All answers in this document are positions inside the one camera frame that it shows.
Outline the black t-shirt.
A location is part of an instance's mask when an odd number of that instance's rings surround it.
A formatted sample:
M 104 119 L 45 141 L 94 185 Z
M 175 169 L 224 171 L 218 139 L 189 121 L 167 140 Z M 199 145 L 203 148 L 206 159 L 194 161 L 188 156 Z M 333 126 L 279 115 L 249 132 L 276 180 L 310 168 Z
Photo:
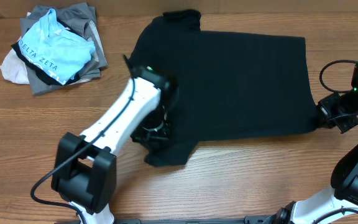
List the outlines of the black t-shirt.
M 179 166 L 201 141 L 304 134 L 316 106 L 302 37 L 201 30 L 196 10 L 166 12 L 141 33 L 134 66 L 178 81 L 171 135 L 144 143 L 146 163 Z

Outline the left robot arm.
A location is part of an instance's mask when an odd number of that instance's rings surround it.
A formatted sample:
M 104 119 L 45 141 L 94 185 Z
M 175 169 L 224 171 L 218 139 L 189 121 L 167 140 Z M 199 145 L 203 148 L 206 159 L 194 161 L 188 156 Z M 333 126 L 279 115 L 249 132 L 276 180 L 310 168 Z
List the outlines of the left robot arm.
M 114 223 L 109 201 L 117 184 L 117 155 L 132 133 L 140 141 L 164 141 L 170 133 L 165 115 L 178 93 L 176 78 L 151 67 L 129 71 L 131 79 L 107 112 L 58 144 L 52 189 L 76 210 L 79 223 Z

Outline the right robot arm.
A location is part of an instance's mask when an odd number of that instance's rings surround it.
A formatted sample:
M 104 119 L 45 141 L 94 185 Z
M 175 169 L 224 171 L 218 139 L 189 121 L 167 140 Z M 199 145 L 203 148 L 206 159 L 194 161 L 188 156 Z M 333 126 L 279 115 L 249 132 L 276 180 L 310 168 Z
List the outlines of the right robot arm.
M 318 127 L 342 133 L 358 125 L 358 61 L 353 61 L 351 90 L 336 91 L 318 102 Z M 358 214 L 358 145 L 335 166 L 329 187 L 306 200 L 291 202 L 265 223 L 332 223 Z

